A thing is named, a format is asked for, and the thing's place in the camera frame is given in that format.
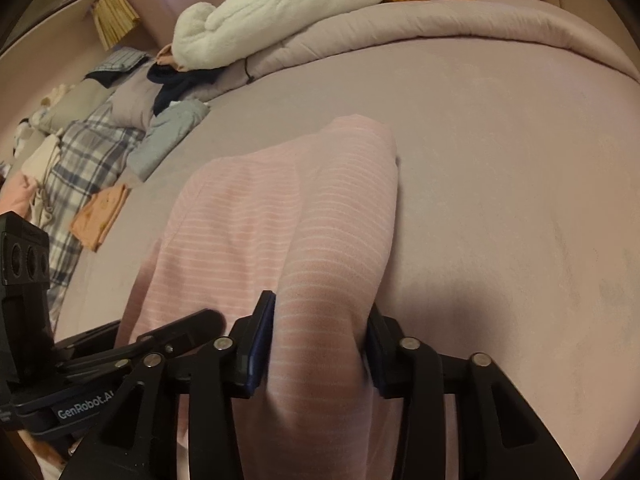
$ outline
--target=blue plaid fabric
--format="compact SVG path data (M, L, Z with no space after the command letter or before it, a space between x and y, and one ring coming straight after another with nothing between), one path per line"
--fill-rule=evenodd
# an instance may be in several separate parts
M91 70L91 72L125 73L133 70L148 58L149 54L146 52L131 48L130 46L123 46L100 63L100 65Z
M107 102L84 121L72 122L60 140L60 161L45 183L53 208L53 220L44 230L49 234L51 288L47 300L54 326L82 251L69 232L71 221L92 195L116 182L127 156L144 136L141 130L114 126L111 103Z

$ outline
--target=gray folded cloth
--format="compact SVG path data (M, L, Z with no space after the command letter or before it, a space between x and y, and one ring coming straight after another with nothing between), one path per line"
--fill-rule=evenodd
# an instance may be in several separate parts
M127 158L127 167L144 182L164 158L209 113L196 99L175 102L151 119L146 136Z

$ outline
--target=camera lens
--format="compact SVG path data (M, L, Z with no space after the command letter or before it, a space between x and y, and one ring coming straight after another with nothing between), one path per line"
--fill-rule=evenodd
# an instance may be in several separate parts
M27 273L31 279L36 275L37 265L36 253L33 251L33 247L29 247L27 250Z
M11 249L11 270L14 272L16 278L20 276L20 271L22 270L22 250L18 244L14 244L14 248Z

